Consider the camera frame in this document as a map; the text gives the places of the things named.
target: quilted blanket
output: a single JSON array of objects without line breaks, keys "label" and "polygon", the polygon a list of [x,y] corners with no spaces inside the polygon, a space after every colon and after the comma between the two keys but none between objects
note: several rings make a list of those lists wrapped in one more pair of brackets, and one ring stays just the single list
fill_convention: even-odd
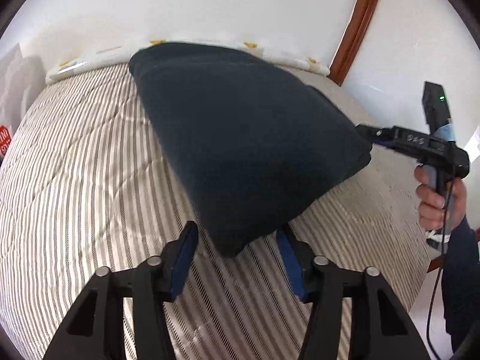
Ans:
[{"label": "quilted blanket", "polygon": [[[355,123],[371,123],[329,79],[290,69]],[[404,306],[429,256],[416,224],[414,164],[374,148],[371,163],[291,221],[297,238],[341,267],[377,266]],[[48,86],[18,128],[0,168],[0,323],[26,360],[42,358],[99,266],[137,266],[176,239],[195,212],[169,168],[126,64]],[[310,307],[287,284],[275,236],[235,259],[205,229],[183,294],[166,305],[178,359],[296,359]],[[338,356],[346,359],[344,302]],[[132,304],[125,346],[135,359]]]}]

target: white wall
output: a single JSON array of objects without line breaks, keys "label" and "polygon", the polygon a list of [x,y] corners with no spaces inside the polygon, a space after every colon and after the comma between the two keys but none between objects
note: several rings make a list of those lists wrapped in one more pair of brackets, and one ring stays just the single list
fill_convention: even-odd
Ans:
[{"label": "white wall", "polygon": [[329,66],[355,1],[27,0],[0,40],[0,56],[20,42],[49,70],[91,49],[180,35],[267,43]]},{"label": "white wall", "polygon": [[[423,81],[444,86],[457,144],[480,123],[480,50],[447,0],[380,0],[343,85],[382,126],[428,132]],[[467,214],[480,227],[480,160],[465,179]]]},{"label": "white wall", "polygon": [[[431,293],[434,290],[435,279],[437,278],[438,269],[427,274],[417,299],[410,309],[409,315],[415,327],[420,334],[431,359],[435,359],[431,352],[427,341],[427,318],[430,307]],[[452,344],[450,335],[446,332],[445,318],[443,317],[443,297],[442,286],[438,286],[430,321],[430,339],[435,351],[441,359],[449,359],[452,357]]]}]

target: dark blue cushion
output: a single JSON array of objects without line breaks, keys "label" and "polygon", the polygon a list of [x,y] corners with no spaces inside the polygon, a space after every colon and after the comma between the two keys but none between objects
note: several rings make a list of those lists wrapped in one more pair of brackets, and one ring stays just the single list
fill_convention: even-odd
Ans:
[{"label": "dark blue cushion", "polygon": [[165,43],[130,61],[170,166],[218,250],[234,256],[370,161],[325,96],[238,50]]}]

